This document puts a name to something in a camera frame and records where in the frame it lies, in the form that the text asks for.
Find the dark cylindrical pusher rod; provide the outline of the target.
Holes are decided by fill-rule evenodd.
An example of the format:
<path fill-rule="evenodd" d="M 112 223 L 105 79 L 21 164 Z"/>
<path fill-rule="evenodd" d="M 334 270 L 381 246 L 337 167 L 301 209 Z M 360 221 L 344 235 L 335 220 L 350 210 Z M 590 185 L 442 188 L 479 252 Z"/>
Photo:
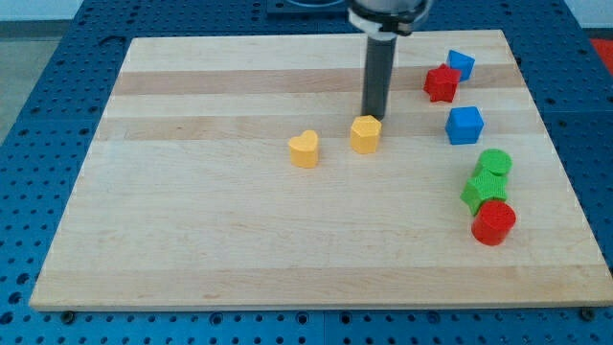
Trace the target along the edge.
<path fill-rule="evenodd" d="M 362 113 L 385 117 L 397 40 L 368 38 L 362 87 Z"/>

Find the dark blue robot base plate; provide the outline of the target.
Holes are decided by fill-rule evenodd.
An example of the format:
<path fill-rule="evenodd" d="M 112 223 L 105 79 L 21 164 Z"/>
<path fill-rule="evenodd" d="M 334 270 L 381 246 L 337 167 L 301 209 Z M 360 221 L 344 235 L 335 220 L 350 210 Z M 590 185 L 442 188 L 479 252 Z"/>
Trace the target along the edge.
<path fill-rule="evenodd" d="M 268 16 L 345 14 L 345 0 L 265 0 Z"/>

